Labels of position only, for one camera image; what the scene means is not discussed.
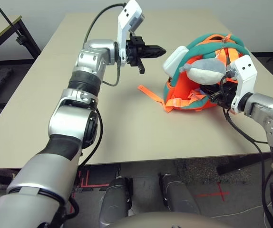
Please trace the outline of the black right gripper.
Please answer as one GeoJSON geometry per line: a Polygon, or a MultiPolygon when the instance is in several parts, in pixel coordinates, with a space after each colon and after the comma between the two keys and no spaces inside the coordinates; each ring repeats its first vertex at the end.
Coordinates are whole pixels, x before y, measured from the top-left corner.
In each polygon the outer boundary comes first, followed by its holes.
{"type": "Polygon", "coordinates": [[[209,96],[210,102],[221,107],[230,108],[236,95],[237,83],[224,83],[223,90],[220,85],[200,85],[200,90],[209,96]]]}

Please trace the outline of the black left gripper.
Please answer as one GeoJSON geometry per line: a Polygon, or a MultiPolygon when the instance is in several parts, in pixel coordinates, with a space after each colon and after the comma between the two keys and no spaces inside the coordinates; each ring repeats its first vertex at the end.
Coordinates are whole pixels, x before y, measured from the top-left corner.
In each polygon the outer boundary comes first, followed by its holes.
{"type": "Polygon", "coordinates": [[[145,45],[141,36],[130,35],[126,40],[126,62],[131,67],[138,67],[139,73],[145,73],[145,67],[141,61],[143,48],[148,52],[145,58],[158,58],[166,53],[166,50],[159,45],[145,45]]]}

